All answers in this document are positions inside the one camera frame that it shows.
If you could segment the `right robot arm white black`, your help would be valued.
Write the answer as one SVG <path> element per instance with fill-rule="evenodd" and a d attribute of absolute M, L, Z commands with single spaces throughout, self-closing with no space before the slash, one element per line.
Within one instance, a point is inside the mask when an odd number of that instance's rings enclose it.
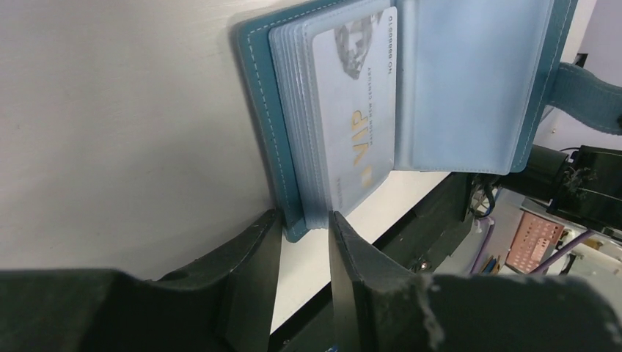
<path fill-rule="evenodd" d="M 581 146 L 572 154 L 534 146 L 521 172 L 498 185 L 545 202 L 546 212 L 621 240 L 621 151 Z"/>

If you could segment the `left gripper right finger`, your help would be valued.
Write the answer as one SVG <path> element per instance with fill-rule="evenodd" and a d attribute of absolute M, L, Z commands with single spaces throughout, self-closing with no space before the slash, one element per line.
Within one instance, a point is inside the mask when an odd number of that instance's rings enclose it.
<path fill-rule="evenodd" d="M 413 273 L 329 214 L 339 351 L 619 351 L 607 299 L 572 276 Z"/>

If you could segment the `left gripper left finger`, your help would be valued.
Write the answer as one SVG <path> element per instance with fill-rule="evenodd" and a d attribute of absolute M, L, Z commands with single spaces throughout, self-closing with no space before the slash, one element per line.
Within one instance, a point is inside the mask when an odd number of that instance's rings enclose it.
<path fill-rule="evenodd" d="M 3 351 L 266 351 L 282 214 L 158 280 L 114 269 L 2 271 Z"/>

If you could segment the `blue leather card holder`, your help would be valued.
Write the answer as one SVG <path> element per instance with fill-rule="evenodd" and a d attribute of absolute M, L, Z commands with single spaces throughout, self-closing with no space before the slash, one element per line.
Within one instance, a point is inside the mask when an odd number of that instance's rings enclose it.
<path fill-rule="evenodd" d="M 290 242 L 327 228 L 332 211 L 311 41 L 358 2 L 306 1 L 237 28 Z M 391 171 L 521 172 L 547 106 L 621 134 L 621 88 L 561 62 L 575 1 L 390 3 L 398 14 Z"/>

